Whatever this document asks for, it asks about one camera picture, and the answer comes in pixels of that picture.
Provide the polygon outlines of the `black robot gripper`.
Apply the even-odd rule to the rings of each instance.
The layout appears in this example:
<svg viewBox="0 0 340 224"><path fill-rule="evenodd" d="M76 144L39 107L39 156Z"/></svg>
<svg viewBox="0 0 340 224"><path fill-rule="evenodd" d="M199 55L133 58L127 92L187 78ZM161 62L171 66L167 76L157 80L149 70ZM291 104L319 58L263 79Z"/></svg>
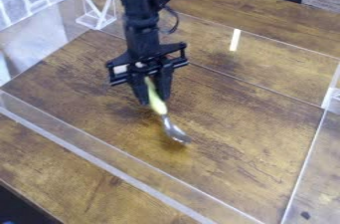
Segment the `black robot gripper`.
<svg viewBox="0 0 340 224"><path fill-rule="evenodd" d="M124 21L127 50L105 64L109 84L129 83L143 106L149 103L145 76L155 76L157 93L167 101L171 97L172 72L188 64L185 42L163 44L157 22Z"/></svg>

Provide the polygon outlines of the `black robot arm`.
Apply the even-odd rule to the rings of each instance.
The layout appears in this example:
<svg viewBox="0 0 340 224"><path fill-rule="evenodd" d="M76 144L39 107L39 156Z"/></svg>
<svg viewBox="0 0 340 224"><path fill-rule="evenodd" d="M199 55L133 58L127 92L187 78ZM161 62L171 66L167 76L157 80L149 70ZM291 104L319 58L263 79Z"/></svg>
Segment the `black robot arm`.
<svg viewBox="0 0 340 224"><path fill-rule="evenodd" d="M147 77L153 77L156 91L161 100L167 101L171 97L173 70L188 64L185 42L160 42L160 11L165 9L177 16L168 2L169 0L121 0L127 50L107 61L107 69L111 85L128 83L141 105L151 102Z"/></svg>

